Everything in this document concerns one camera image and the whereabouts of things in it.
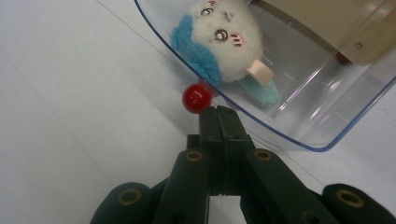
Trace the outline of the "white table mat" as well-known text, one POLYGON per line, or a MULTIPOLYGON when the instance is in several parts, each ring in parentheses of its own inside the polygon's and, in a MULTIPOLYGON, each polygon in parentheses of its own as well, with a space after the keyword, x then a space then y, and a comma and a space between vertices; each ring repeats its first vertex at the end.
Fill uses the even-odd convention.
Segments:
MULTIPOLYGON (((168 177, 198 130, 196 81, 135 0, 0 0, 0 224, 89 224, 116 186, 168 177)), ((322 152, 234 110, 309 189, 348 184, 396 216, 396 83, 322 152)))

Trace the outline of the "beige wooden drawer cabinet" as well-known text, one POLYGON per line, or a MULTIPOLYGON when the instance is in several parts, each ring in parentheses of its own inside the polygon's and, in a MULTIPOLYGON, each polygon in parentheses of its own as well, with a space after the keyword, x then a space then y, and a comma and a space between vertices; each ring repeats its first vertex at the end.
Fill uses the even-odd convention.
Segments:
POLYGON ((252 0, 359 65, 396 50, 396 0, 252 0))

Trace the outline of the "white and blue plush toy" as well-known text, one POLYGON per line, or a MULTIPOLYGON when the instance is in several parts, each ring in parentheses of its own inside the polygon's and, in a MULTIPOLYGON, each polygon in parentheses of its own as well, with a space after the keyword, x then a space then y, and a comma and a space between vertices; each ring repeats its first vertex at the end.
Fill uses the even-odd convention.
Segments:
POLYGON ((280 100, 262 62, 261 28, 242 0, 198 0, 173 29, 171 46, 215 86, 238 82, 264 105, 280 100))

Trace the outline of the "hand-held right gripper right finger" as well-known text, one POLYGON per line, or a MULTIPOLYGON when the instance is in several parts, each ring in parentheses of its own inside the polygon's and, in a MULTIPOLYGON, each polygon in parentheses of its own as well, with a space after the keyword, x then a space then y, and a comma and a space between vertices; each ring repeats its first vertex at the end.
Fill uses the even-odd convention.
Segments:
POLYGON ((254 146, 235 111, 220 106, 218 116, 226 194, 260 207, 268 224, 339 224, 274 152, 254 146))

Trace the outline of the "clear drawer with red knob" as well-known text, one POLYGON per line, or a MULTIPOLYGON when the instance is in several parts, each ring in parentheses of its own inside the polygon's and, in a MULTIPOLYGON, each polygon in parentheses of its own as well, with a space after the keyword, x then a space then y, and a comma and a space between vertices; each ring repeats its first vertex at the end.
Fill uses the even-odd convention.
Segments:
POLYGON ((338 50, 294 29, 289 22, 253 4, 247 4, 261 28, 262 62, 274 72, 280 100, 264 105, 240 83, 205 81, 171 46, 171 34, 198 0, 135 0, 153 32, 189 75, 206 103, 228 104, 265 141, 293 143, 311 151, 333 147, 370 106, 396 83, 387 63, 396 62, 396 50, 370 64, 352 63, 338 50))

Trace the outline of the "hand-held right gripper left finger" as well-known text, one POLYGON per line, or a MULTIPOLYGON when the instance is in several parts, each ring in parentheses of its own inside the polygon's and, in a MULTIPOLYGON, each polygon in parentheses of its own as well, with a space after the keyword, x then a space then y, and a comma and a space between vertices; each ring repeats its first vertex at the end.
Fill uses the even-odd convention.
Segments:
POLYGON ((177 156, 152 224, 207 224, 210 194, 221 189, 223 145, 218 110, 209 107, 177 156))

